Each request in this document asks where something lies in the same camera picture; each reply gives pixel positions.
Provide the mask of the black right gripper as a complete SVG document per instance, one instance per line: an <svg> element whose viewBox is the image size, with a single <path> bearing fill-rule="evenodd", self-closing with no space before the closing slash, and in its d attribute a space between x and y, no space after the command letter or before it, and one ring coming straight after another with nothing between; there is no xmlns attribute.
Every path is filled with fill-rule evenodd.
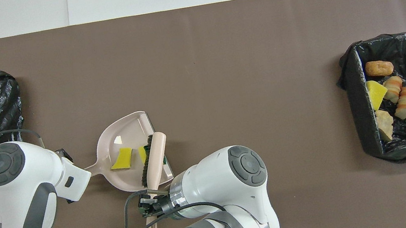
<svg viewBox="0 0 406 228"><path fill-rule="evenodd" d="M139 195L138 209L140 214L147 217L161 217L173 211L172 201L167 192L161 192L151 198L150 193Z"/></svg>

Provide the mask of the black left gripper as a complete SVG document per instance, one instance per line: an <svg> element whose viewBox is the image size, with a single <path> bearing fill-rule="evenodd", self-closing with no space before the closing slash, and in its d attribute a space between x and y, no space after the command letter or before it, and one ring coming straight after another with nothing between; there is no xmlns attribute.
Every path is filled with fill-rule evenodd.
<svg viewBox="0 0 406 228"><path fill-rule="evenodd" d="M65 158L71 163L73 163L73 158L64 150L64 149L58 149L55 151L55 153L58 155L60 158Z"/></svg>

